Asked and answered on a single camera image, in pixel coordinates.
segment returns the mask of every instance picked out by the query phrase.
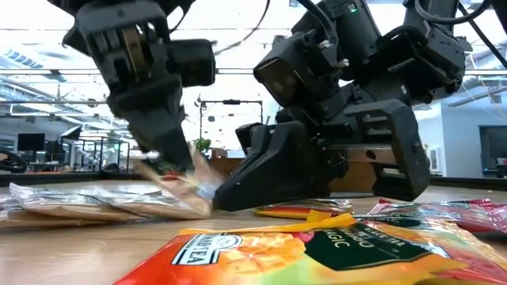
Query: desk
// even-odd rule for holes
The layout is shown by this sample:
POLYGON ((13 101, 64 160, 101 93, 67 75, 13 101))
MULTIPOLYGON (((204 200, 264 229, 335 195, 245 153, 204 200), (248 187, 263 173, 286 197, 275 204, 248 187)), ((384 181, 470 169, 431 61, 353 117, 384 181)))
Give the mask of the desk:
MULTIPOLYGON (((101 187, 116 191, 153 189, 147 182, 89 182, 44 185, 46 188, 101 187)), ((489 198, 506 202, 504 192, 430 187, 418 202, 489 198)), ((376 198, 353 200, 357 214, 365 214, 376 198)), ((213 219, 191 222, 145 223, 125 226, 95 226, 61 230, 0 233, 0 279, 2 285, 108 285, 140 261, 160 249, 182 228, 231 229, 283 225, 295 222, 281 218, 253 217, 250 211, 217 213, 213 219)), ((485 237, 507 256, 507 244, 485 237)))

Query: ceiling beam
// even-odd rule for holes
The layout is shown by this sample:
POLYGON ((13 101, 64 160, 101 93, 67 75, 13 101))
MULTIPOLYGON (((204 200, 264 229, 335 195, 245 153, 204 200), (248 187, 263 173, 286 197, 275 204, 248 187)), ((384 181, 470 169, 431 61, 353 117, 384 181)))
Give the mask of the ceiling beam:
POLYGON ((472 95, 472 96, 470 96, 468 98, 465 98, 465 99, 462 99, 462 100, 459 100, 459 101, 456 101, 456 102, 449 103, 448 107, 463 106, 463 105, 468 104, 470 102, 477 101, 477 100, 480 100, 480 99, 483 99, 483 98, 486 98, 486 97, 489 97, 489 96, 493 96, 493 95, 496 95, 496 94, 504 92, 504 91, 507 91, 507 87, 495 88, 495 89, 492 89, 492 90, 488 90, 488 91, 486 91, 484 93, 480 93, 480 94, 477 94, 477 95, 472 95))

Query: brand logo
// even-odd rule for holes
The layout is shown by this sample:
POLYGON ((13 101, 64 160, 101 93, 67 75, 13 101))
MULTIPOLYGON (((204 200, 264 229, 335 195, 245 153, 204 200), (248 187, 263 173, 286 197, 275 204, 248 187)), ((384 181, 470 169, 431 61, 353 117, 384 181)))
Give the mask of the brand logo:
POLYGON ((198 234, 181 248, 174 257, 172 265, 206 265, 215 264, 220 252, 234 249, 241 245, 242 239, 237 235, 198 234))

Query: wooden table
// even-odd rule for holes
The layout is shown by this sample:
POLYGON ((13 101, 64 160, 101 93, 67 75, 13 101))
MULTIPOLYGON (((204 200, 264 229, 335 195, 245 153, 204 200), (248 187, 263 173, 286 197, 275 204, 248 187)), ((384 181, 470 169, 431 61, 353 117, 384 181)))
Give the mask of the wooden table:
MULTIPOLYGON (((116 191, 150 192, 145 182, 91 182, 45 185, 46 188, 107 188, 116 191)), ((418 202, 490 198, 507 202, 503 192, 462 188, 431 187, 418 202)), ((355 199, 357 214, 365 214, 376 198, 355 199)), ((161 248, 182 228, 231 229, 282 225, 295 222, 281 218, 260 218, 250 211, 220 213, 209 220, 162 222, 127 226, 95 226, 62 230, 0 233, 0 280, 2 285, 101 285, 111 284, 161 248)), ((504 245, 494 237, 486 240, 507 255, 504 245)))

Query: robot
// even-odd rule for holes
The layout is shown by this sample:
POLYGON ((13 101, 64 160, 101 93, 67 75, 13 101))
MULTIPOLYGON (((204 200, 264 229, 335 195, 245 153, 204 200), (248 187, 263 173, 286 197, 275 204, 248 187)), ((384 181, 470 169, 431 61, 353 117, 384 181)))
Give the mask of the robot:
MULTIPOLYGON (((194 0, 48 1, 75 18, 63 42, 93 58, 109 107, 142 149, 191 169, 182 89, 213 84, 215 58, 209 40, 171 40, 166 17, 177 7, 188 12, 194 0)), ((456 18, 459 0, 405 0, 403 25, 383 36, 365 0, 299 2, 307 12, 292 36, 253 69, 283 109, 274 125, 236 130, 246 159, 218 188, 215 206, 326 197, 355 160, 372 164, 375 195, 414 200, 430 174, 411 106, 458 90, 471 46, 453 36, 453 25, 492 3, 505 24, 505 2, 486 0, 456 18)))

